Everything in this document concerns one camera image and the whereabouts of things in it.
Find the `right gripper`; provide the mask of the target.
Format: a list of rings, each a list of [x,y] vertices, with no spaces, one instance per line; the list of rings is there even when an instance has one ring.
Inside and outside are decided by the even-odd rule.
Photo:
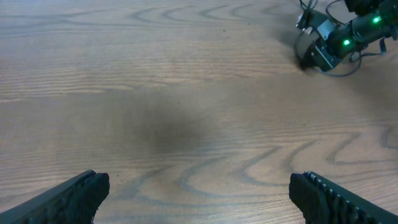
[[[294,52],[298,64],[302,69],[318,67],[321,71],[333,70],[342,59],[332,54],[326,42],[329,35],[335,30],[336,24],[326,15],[313,9],[304,10],[299,16],[296,28],[301,30],[294,42]],[[302,37],[311,37],[313,33],[318,36],[299,49]]]

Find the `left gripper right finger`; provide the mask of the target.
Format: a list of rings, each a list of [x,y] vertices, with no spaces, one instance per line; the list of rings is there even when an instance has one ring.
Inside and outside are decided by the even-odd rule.
[[[290,176],[289,198],[311,224],[397,224],[397,215],[306,171]]]

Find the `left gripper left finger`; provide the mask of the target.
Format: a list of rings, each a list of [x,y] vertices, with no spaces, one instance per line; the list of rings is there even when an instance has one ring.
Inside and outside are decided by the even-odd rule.
[[[1,223],[86,223],[108,196],[109,175],[87,170],[1,213]]]

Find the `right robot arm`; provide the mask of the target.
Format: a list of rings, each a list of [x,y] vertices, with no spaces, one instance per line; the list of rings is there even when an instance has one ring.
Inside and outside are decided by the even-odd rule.
[[[334,18],[329,7],[325,13],[315,10],[317,1],[300,1],[303,14],[296,28],[301,33],[294,43],[294,53],[302,69],[317,67],[329,75],[345,57],[361,65],[362,53],[369,44],[379,41],[379,55],[386,53],[385,40],[397,40],[397,0],[345,1],[349,12],[357,15],[347,23]]]

